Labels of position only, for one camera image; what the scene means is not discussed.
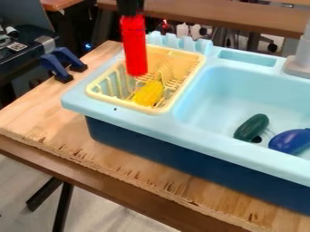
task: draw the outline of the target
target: yellow dish rack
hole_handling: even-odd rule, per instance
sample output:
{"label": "yellow dish rack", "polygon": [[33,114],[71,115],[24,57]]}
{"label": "yellow dish rack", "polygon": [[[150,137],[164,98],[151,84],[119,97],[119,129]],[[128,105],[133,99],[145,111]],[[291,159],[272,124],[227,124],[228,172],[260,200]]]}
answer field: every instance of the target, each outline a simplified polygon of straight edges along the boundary
{"label": "yellow dish rack", "polygon": [[205,62],[200,53],[147,44],[148,73],[132,77],[124,61],[86,87],[88,96],[148,114],[167,112]]}

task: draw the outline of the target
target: sink faucet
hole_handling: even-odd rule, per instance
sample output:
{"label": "sink faucet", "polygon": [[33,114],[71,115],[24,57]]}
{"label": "sink faucet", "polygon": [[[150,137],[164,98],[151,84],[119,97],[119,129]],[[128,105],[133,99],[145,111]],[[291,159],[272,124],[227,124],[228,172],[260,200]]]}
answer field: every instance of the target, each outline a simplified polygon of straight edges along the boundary
{"label": "sink faucet", "polygon": [[310,19],[305,26],[304,34],[300,37],[296,54],[286,59],[284,72],[310,78]]}

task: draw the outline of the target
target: sink drain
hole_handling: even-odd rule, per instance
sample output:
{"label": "sink drain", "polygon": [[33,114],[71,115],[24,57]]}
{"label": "sink drain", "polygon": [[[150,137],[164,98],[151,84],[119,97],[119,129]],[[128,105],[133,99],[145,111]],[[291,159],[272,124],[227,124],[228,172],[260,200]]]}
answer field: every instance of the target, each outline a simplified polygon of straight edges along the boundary
{"label": "sink drain", "polygon": [[253,142],[253,143],[261,143],[262,140],[263,140],[262,137],[256,136],[251,142]]}

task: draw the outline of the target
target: blue clamp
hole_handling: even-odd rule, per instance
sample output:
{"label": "blue clamp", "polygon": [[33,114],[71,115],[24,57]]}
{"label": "blue clamp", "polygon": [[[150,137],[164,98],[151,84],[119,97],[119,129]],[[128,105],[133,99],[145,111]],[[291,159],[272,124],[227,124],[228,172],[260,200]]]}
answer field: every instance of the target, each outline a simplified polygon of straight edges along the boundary
{"label": "blue clamp", "polygon": [[53,54],[44,54],[40,57],[40,63],[43,68],[55,73],[55,80],[68,83],[73,77],[63,68],[62,64]]}
{"label": "blue clamp", "polygon": [[57,47],[53,49],[52,54],[55,55],[61,63],[69,63],[71,65],[69,69],[72,71],[82,73],[88,69],[88,66],[66,47]]}

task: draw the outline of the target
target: table surface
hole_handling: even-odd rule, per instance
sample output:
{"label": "table surface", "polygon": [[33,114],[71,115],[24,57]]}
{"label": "table surface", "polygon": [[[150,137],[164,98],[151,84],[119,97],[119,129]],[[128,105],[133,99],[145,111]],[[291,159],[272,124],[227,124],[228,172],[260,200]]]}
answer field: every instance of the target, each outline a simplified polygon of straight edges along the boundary
{"label": "table surface", "polygon": [[[98,7],[116,10],[116,1],[98,0]],[[299,38],[310,17],[310,10],[240,2],[223,3],[219,0],[146,0],[144,14],[181,22]]]}
{"label": "table surface", "polygon": [[60,11],[82,1],[83,0],[41,0],[41,3],[46,11]]}
{"label": "table surface", "polygon": [[309,231],[308,216],[92,140],[60,97],[120,49],[102,44],[73,82],[52,78],[2,109],[0,153],[182,231]]}

